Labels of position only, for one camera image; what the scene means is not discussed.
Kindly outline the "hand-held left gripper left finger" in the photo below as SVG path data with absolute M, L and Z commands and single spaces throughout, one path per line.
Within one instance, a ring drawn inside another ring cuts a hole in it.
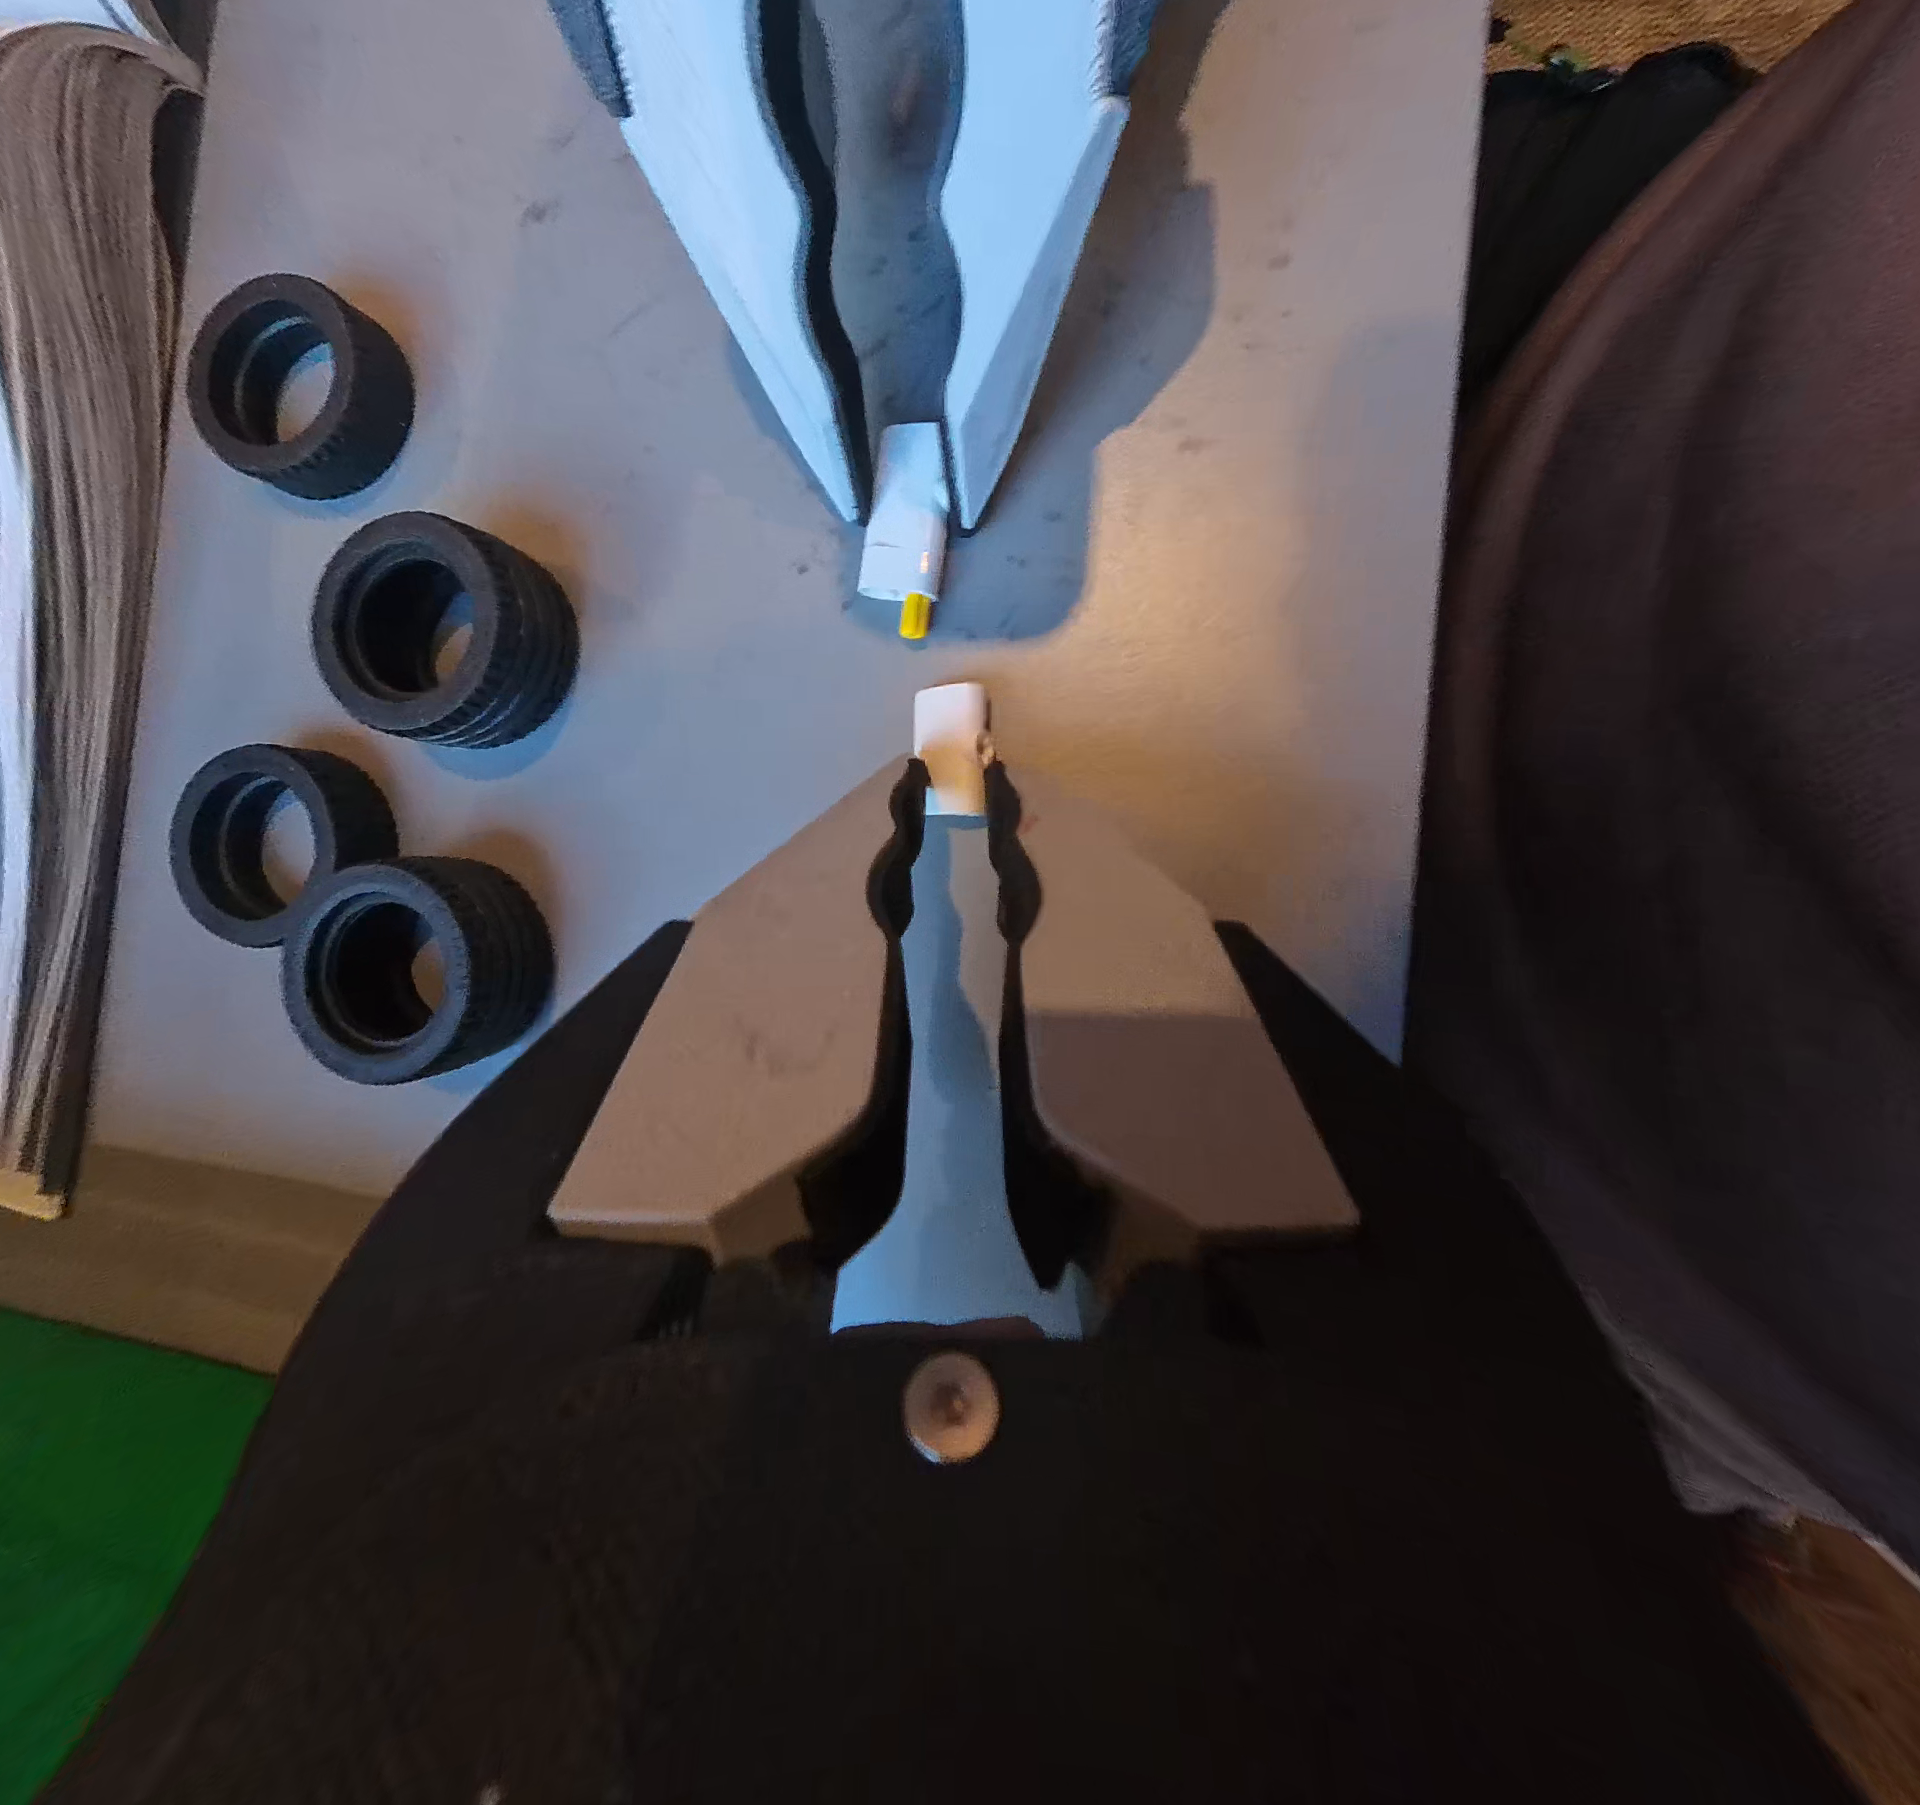
M 549 1203 L 572 1237 L 847 1265 L 904 1181 L 928 770 L 871 774 L 698 908 Z

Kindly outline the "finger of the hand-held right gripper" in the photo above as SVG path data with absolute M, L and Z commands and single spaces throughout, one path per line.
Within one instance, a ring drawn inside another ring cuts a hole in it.
M 800 0 L 600 0 L 621 133 L 773 417 L 860 519 L 857 362 L 830 297 L 831 193 L 805 119 Z
M 1118 0 L 957 0 L 960 80 L 938 214 L 959 282 L 944 388 L 955 525 L 980 528 L 1020 434 L 1129 101 Z

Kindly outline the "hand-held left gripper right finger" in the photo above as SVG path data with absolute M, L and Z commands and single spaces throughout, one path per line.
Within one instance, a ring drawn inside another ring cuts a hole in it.
M 992 764 L 986 821 L 1007 1204 L 1038 1283 L 1350 1236 L 1356 1197 L 1206 907 L 1040 776 Z

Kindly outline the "white brick connector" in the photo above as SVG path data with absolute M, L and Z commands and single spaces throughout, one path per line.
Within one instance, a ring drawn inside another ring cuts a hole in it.
M 942 427 L 886 427 L 874 461 L 874 498 L 859 555 L 857 592 L 897 606 L 908 592 L 925 592 L 936 601 L 942 591 L 951 507 Z
M 912 758 L 925 768 L 925 818 L 986 821 L 986 774 L 996 764 L 982 682 L 921 688 L 912 699 Z

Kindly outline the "white instruction booklet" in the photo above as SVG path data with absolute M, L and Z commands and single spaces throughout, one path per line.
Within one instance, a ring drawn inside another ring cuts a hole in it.
M 218 0 L 1 0 L 1 1197 L 82 1150 Z

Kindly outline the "green box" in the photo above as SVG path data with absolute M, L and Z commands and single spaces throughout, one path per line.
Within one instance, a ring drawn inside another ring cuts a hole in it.
M 1 1313 L 1 1799 L 31 1801 L 179 1588 L 263 1374 Z

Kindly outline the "grey desk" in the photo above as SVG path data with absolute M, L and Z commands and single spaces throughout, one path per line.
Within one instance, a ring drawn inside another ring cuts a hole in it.
M 569 1007 L 982 680 L 1016 785 L 1126 823 L 1395 1052 L 1486 0 L 1165 0 L 1027 433 L 923 644 L 817 495 L 545 0 L 218 0 L 180 332 L 316 277 L 416 369 L 339 505 L 172 399 L 86 1146 L 3 1215 L 3 1307 L 274 1368 L 375 1203 L 509 1061 L 365 1090 L 266 951 L 179 903 L 169 820 L 247 740 L 378 780 L 412 853 L 536 901 Z M 316 580 L 421 507 L 563 585 L 577 679 L 443 750 L 324 691 Z

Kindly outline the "black toy tyre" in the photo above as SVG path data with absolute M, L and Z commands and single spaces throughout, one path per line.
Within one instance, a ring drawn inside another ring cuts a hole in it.
M 284 798 L 312 835 L 308 879 L 286 898 L 263 859 L 267 821 Z M 180 905 L 203 930 L 235 947 L 279 948 L 323 882 L 394 857 L 400 835 L 387 794 L 356 764 L 312 746 L 245 742 L 186 778 L 169 851 Z
M 303 1051 L 345 1081 L 393 1087 L 515 1043 L 547 1004 L 555 952 L 539 905 L 504 869 L 396 857 L 316 885 L 279 978 Z
M 356 721 L 468 750 L 536 732 L 581 657 L 577 619 L 549 569 L 429 512 L 371 519 L 334 551 L 309 637 L 323 682 Z
M 296 273 L 250 279 L 210 307 L 183 388 L 229 471 L 308 502 L 381 481 L 416 417 L 416 378 L 391 332 Z

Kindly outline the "person's black pants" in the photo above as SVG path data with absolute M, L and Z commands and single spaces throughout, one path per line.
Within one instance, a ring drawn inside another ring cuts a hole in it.
M 1708 41 L 1622 68 L 1551 58 L 1482 81 L 1459 420 L 1602 232 L 1757 81 Z

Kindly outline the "person's brown shirt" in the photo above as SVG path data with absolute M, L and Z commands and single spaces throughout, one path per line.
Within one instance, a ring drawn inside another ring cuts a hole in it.
M 1915 265 L 1854 0 L 1461 423 L 1404 1036 L 1698 1437 L 1910 1568 Z

